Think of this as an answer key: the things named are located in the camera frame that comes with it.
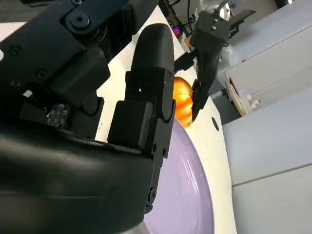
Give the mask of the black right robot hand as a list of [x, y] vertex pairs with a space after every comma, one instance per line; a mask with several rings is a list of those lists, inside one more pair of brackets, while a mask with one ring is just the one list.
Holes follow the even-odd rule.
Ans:
[[59, 0], [0, 43], [0, 231], [116, 234], [152, 210], [176, 102], [156, 0]]

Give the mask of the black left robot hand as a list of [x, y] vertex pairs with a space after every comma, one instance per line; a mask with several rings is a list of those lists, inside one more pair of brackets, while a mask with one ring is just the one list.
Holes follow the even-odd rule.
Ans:
[[192, 86], [192, 121], [195, 121], [209, 98], [209, 89], [217, 76], [219, 53], [226, 42], [226, 38], [211, 33], [196, 32], [191, 37], [197, 58], [197, 79]]

